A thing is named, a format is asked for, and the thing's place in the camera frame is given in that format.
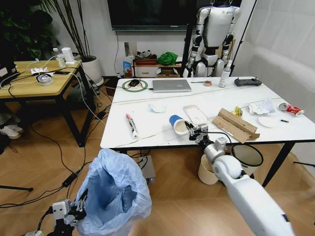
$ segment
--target white table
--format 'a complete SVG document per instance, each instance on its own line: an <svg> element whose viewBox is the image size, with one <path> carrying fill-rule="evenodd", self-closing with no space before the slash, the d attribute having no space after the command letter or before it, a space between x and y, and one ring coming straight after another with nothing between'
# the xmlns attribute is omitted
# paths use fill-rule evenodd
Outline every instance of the white table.
<svg viewBox="0 0 315 236"><path fill-rule="evenodd" d="M221 108L233 111L236 106L243 110L243 119L258 129L256 133L260 137L250 144L275 144L284 143L282 150L272 165L263 186L266 186L272 176L276 173L286 156L295 143L315 142L315 124L306 116L295 117L293 114L282 112L278 105L286 102L264 84L261 86L237 87L231 77L225 88L219 88L220 78L189 78L188 82L192 92L153 93L146 89L141 92L128 92L122 88L116 88L109 117L106 123L100 146L118 151L155 149L155 148L180 148L197 146L190 141L187 135L178 135L174 132L169 118L171 115L179 115L189 120L183 107L186 105L197 105L210 121L218 115ZM203 83L191 83L211 79L212 86L206 87ZM117 86L130 79L120 79ZM152 88L152 78L143 79ZM270 98L276 112L270 117L279 120L274 128L267 128L258 122L259 115L250 115L248 103L263 101ZM167 105L165 113L154 113L148 108L148 104L162 102ZM126 119L129 113L136 123L140 138L133 139L130 125ZM209 123L209 131L222 132L212 122ZM220 134L209 134L210 140L220 137ZM234 144L239 142L231 137Z"/></svg>

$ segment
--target television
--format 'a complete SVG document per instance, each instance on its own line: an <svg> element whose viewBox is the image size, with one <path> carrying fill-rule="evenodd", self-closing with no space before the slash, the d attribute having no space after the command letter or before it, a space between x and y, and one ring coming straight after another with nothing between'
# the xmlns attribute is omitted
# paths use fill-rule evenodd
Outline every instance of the television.
<svg viewBox="0 0 315 236"><path fill-rule="evenodd" d="M196 11L191 9L192 1L108 0L112 30L185 31L191 15ZM233 0L232 6L240 6L241 1ZM210 0L198 0L196 9L209 5Z"/></svg>

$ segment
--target mouse pad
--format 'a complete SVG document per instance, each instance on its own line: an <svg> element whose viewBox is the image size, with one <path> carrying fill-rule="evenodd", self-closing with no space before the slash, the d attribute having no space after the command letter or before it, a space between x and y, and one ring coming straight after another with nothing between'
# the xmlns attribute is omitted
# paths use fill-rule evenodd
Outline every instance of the mouse pad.
<svg viewBox="0 0 315 236"><path fill-rule="evenodd" d="M129 83L131 80L128 80L126 82L123 83L122 87L124 90L128 91L128 92L140 92L145 90L148 87L148 83L141 80L140 83L135 86L135 87L130 87Z"/></svg>

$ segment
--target potted plant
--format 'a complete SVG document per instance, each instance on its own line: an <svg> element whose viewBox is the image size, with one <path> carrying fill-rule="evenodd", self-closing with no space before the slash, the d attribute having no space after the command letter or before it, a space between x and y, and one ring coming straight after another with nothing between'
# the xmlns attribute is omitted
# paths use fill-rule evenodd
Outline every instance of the potted plant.
<svg viewBox="0 0 315 236"><path fill-rule="evenodd" d="M78 53L81 56L81 60L83 63L83 68L85 73L88 75L88 78L93 80L95 85L101 86L104 82L99 62L96 56L92 56L90 54L89 41L86 35L86 30L83 22L83 14L82 14L82 5L81 0L77 0L77 7L79 10L80 22L76 22L74 20L74 16L72 13L72 8L69 0L63 0L62 4L59 4L58 0L45 0L45 2L53 1L53 7L58 12L66 30L68 31L75 47L78 50ZM83 35L80 36L78 31L78 26L82 27Z"/></svg>
<svg viewBox="0 0 315 236"><path fill-rule="evenodd" d="M5 1L0 9L0 41L17 60L45 59L53 49L53 18L38 0Z"/></svg>

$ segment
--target silver laptop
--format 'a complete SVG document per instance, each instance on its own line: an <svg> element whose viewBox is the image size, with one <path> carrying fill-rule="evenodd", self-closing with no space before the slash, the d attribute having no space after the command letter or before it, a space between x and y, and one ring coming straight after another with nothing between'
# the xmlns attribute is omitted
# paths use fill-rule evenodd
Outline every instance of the silver laptop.
<svg viewBox="0 0 315 236"><path fill-rule="evenodd" d="M153 80L153 92L191 92L187 80Z"/></svg>

